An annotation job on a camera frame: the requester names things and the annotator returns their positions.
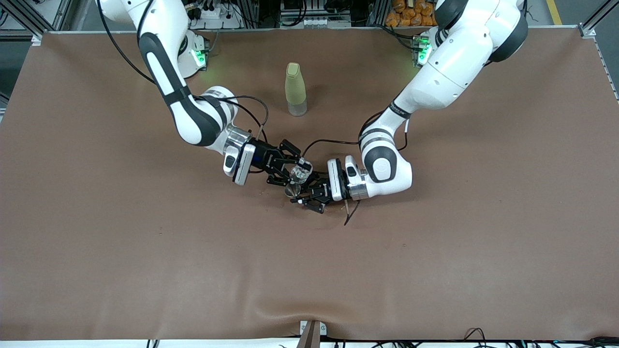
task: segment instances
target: black band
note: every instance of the black band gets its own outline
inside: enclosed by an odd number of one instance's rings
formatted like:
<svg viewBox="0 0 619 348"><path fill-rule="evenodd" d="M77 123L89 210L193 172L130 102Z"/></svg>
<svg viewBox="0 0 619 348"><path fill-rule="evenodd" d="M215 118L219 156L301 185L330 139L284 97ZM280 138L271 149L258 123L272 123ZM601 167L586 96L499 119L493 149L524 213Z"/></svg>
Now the black band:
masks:
<svg viewBox="0 0 619 348"><path fill-rule="evenodd" d="M140 48L140 53L142 53L142 59L144 59L144 62L146 63L150 74L153 76L155 82L157 83L157 88L159 89L162 97L170 99L166 101L170 111L174 114L168 102L174 99L176 99L176 101L180 101L184 111L200 129L202 139L197 144L192 145L212 145L217 139L217 136L219 136L219 134L222 132L222 129L219 124L217 124L217 121L213 119L213 117L198 108L197 105L193 103L190 98L182 98L182 94L189 94L189 90L185 89L186 86L183 86L183 81L181 81L181 79L178 77L174 66L172 65L172 62L170 61L170 58L168 57L168 54L163 47L163 44L159 40L159 37L157 37L154 33L144 33L142 34L142 36L140 36L138 46ZM163 70L163 75L156 76L154 74L153 69L150 66L150 60L148 57L149 53L154 54L155 59ZM174 92L172 92L170 96L163 94L160 86L161 81L159 81L159 79L166 79L170 83L172 90L174 90Z"/></svg>
<svg viewBox="0 0 619 348"><path fill-rule="evenodd" d="M505 41L497 48L488 58L491 62L500 62L508 59L514 54L529 34L529 24L527 19L521 14L520 20L511 34L505 39Z"/></svg>
<svg viewBox="0 0 619 348"><path fill-rule="evenodd" d="M372 139L370 139L370 140L365 142L365 144L361 148L361 152L363 152L363 150L365 150L366 147L368 147L371 143L373 143L375 141L386 141L386 142L391 143L391 144L393 144L395 146L395 144L393 143L393 138L391 136L389 136L389 137L373 137Z"/></svg>
<svg viewBox="0 0 619 348"><path fill-rule="evenodd" d="M225 128L226 124L228 124L228 120L226 119L226 113L223 112L222 103L219 100L217 100L217 98L213 97L212 95L204 95L202 97L209 104L211 104L215 108L215 110L217 110L219 117L221 117L222 119L222 128Z"/></svg>
<svg viewBox="0 0 619 348"><path fill-rule="evenodd" d="M165 102L165 105L170 106L176 102L180 102L181 100L187 98L190 95L191 95L191 91L189 90L189 87L184 86L183 88L177 89L170 94L164 95L163 101Z"/></svg>
<svg viewBox="0 0 619 348"><path fill-rule="evenodd" d="M381 133L387 134L389 137L391 137L391 133L387 132L383 128L374 128L374 129L371 129L371 130L369 130L369 131L367 131L367 132L365 132L365 133L363 133L361 135L361 137L359 138L359 146L361 146L361 141L364 140L365 137L369 136L372 133L376 133L376 132L381 132Z"/></svg>
<svg viewBox="0 0 619 348"><path fill-rule="evenodd" d="M411 113L397 106L395 100L389 104L389 109L405 120L409 119L411 116Z"/></svg>
<svg viewBox="0 0 619 348"><path fill-rule="evenodd" d="M434 10L434 17L439 29L449 30L462 16L469 0L445 0L441 7Z"/></svg>

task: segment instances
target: table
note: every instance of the table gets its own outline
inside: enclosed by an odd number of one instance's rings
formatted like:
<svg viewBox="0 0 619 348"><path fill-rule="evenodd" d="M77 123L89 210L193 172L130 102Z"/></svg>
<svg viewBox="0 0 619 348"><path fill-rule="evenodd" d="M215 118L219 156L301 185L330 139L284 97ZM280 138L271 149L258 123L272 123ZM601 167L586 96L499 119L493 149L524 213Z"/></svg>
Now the table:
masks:
<svg viewBox="0 0 619 348"><path fill-rule="evenodd" d="M144 69L135 36L118 41ZM300 147L354 140L415 73L379 30L221 33L217 46L191 90L263 99L271 143ZM290 61L302 118L287 113ZM46 34L0 126L0 337L289 336L307 319L348 339L617 336L618 130L594 42L533 29L449 108L413 116L413 187L363 201L344 227L341 204L294 206L264 175L234 185L106 36ZM307 157L345 154L359 158L338 144Z"/></svg>

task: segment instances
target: metal frame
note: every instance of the metal frame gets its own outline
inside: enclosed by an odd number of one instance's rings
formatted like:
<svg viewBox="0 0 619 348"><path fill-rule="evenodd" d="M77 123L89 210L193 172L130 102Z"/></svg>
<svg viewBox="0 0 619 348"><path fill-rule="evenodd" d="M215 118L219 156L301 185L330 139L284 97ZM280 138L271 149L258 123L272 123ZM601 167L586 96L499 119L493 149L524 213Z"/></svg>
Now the metal frame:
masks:
<svg viewBox="0 0 619 348"><path fill-rule="evenodd" d="M600 46L597 44L597 40L593 38L593 42L595 43L595 48L597 49L597 54L600 56L600 60L602 60L602 66L604 67L604 71L606 72L606 77L608 77L608 81L610 82L610 88L613 90L615 94L615 98L617 99L617 103L619 103L619 93L617 92L617 88L615 88L615 83L613 82L612 77L610 77L610 73L608 72L608 67L606 66L606 61L602 56L602 51L600 51Z"/></svg>
<svg viewBox="0 0 619 348"><path fill-rule="evenodd" d="M40 40L45 32L62 29L71 2L72 0L61 0L51 24L26 0L2 0L0 7L23 26L24 30L2 30L0 40L30 41L33 36Z"/></svg>
<svg viewBox="0 0 619 348"><path fill-rule="evenodd" d="M8 104L9 103L9 96L8 96L8 94L5 94L4 92L0 92L0 101L2 101L5 104Z"/></svg>
<svg viewBox="0 0 619 348"><path fill-rule="evenodd" d="M595 37L595 26L598 25L602 19L604 19L604 17L606 17L606 15L608 15L610 11L612 11L618 4L619 0L605 0L600 7L598 7L593 14L589 16L589 19L578 25L581 36L583 38Z"/></svg>
<svg viewBox="0 0 619 348"><path fill-rule="evenodd" d="M43 33L50 30L54 30L51 24L43 18L41 14L37 12L29 3L24 0L2 0L0 3L2 9L9 13L13 19L18 21L24 28L29 30L32 34L28 34L28 39L32 35L41 38Z"/></svg>
<svg viewBox="0 0 619 348"><path fill-rule="evenodd" d="M252 0L237 0L236 3L243 16L249 19L243 19L245 27L256 28L256 22L258 21L258 5Z"/></svg>

